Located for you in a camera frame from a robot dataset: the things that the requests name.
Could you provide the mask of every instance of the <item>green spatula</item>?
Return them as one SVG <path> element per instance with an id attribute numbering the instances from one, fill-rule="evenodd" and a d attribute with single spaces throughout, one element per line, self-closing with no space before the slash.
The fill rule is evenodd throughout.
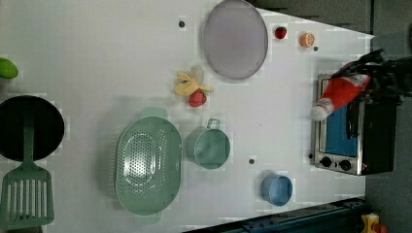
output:
<path id="1" fill-rule="evenodd" d="M 52 176 L 33 162 L 33 113 L 24 115 L 24 160 L 3 178 L 0 228 L 5 230 L 49 224 L 54 220 Z"/>

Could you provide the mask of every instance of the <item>plate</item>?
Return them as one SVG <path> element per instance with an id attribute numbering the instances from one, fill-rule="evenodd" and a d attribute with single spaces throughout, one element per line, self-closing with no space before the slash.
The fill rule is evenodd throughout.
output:
<path id="1" fill-rule="evenodd" d="M 263 18 L 243 0 L 223 1 L 206 21 L 203 48 L 209 65 L 221 76 L 249 78 L 260 69 L 267 54 Z"/>

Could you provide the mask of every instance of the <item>small blue bowl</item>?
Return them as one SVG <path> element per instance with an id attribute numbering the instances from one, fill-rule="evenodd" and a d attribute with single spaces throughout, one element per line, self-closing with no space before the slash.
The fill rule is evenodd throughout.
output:
<path id="1" fill-rule="evenodd" d="M 261 183 L 264 200 L 275 206 L 284 206 L 292 196 L 292 182 L 285 176 L 269 174 Z"/>

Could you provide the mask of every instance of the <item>gray floor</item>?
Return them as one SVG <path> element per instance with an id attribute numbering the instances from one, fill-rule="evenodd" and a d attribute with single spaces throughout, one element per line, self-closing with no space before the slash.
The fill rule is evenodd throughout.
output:
<path id="1" fill-rule="evenodd" d="M 370 0 L 250 0 L 259 8 L 361 32 L 370 31 Z M 411 0 L 375 0 L 373 40 L 375 49 L 386 50 L 389 59 L 411 55 L 408 28 L 412 24 Z M 412 232 L 412 100 L 398 108 L 395 170 L 366 177 L 365 199 L 390 232 Z"/>
<path id="2" fill-rule="evenodd" d="M 412 1 L 375 1 L 374 47 L 382 47 L 390 58 L 411 55 L 408 27 L 412 23 Z M 373 205 L 390 232 L 412 232 L 412 100 L 398 108 L 395 139 L 395 170 L 366 177 L 367 202 Z"/>

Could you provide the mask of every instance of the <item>table surface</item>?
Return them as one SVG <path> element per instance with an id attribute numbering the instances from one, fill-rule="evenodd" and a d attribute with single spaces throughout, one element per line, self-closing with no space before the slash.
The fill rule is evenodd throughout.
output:
<path id="1" fill-rule="evenodd" d="M 367 53 L 371 36 L 259 10 L 269 35 L 266 61 L 249 79 L 232 81 L 208 67 L 199 46 L 203 23 L 219 2 L 2 0 L 0 55 L 20 73 L 1 81 L 1 100 L 41 96 L 66 124 L 61 147 L 37 162 L 53 181 L 55 220 L 45 232 L 181 232 L 364 195 L 364 177 L 315 168 L 308 154 L 318 74 Z M 287 39 L 273 39 L 276 26 L 288 28 Z M 315 34 L 318 51 L 298 45 L 305 31 Z M 176 73 L 196 64 L 215 88 L 199 109 L 173 93 Z M 116 145 L 148 106 L 165 108 L 183 139 L 219 118 L 231 153 L 214 171 L 184 153 L 177 198 L 160 215 L 139 217 L 115 193 Z M 17 166 L 1 157 L 0 175 Z M 292 179 L 284 207 L 259 196 L 270 171 Z"/>

